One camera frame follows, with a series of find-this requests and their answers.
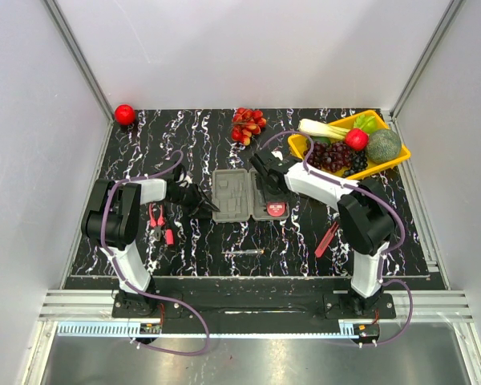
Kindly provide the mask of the red utility knife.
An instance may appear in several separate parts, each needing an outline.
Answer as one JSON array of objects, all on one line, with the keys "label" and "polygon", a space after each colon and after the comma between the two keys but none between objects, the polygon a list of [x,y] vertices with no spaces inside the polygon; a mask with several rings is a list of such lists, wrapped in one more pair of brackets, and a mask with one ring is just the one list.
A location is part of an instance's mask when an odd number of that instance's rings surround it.
[{"label": "red utility knife", "polygon": [[324,237],[319,242],[317,248],[315,249],[315,258],[321,258],[328,248],[330,242],[333,240],[335,233],[337,232],[339,224],[335,221],[331,227],[326,231]]}]

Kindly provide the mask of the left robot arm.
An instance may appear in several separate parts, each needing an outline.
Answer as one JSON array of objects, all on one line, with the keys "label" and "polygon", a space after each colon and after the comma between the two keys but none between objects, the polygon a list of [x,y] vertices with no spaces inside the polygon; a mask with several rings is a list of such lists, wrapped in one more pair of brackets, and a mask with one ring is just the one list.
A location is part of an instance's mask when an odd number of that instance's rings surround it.
[{"label": "left robot arm", "polygon": [[210,217],[220,209],[174,164],[152,176],[131,180],[98,179],[85,208],[81,231],[104,253],[119,279],[113,315],[152,316],[158,310],[156,285],[139,255],[136,238],[143,205],[168,202],[190,217]]}]

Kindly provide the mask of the grey plastic tool case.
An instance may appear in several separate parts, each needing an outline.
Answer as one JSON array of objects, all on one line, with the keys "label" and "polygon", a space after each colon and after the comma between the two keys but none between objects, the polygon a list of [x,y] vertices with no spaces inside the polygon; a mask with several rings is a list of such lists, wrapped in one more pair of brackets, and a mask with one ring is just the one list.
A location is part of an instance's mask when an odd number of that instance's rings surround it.
[{"label": "grey plastic tool case", "polygon": [[282,221],[289,217],[272,218],[266,212],[267,203],[257,188],[257,171],[252,168],[218,169],[212,173],[212,202],[220,209],[212,214],[217,223],[255,221]]}]

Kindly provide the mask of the red tape measure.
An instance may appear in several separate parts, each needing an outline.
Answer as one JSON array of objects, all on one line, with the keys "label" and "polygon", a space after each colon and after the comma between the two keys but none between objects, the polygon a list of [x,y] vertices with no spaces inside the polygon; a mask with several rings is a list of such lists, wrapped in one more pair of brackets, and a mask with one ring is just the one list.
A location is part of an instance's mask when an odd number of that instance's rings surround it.
[{"label": "red tape measure", "polygon": [[285,202],[268,202],[266,212],[272,218],[283,218],[287,215],[287,204]]}]

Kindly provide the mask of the clear test pen screwdriver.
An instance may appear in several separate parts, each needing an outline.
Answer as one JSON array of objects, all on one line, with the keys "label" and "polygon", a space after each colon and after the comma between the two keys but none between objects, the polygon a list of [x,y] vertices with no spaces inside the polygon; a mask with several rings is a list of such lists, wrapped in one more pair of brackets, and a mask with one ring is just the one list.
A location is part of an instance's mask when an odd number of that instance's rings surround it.
[{"label": "clear test pen screwdriver", "polygon": [[265,251],[263,249],[247,249],[247,250],[225,250],[222,252],[224,255],[262,255]]}]

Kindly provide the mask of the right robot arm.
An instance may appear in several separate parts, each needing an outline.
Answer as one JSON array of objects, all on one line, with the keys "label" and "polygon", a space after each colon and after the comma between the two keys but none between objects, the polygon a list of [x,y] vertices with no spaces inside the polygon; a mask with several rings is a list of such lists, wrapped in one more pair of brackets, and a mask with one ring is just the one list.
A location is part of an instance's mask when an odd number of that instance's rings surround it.
[{"label": "right robot arm", "polygon": [[360,318],[371,316],[383,294],[382,259],[391,251],[390,239],[402,228],[399,215],[383,199],[372,178],[347,180],[315,168],[295,156],[279,158],[261,150],[249,159],[272,193],[294,193],[334,209],[346,242],[354,251],[350,289],[340,309]]}]

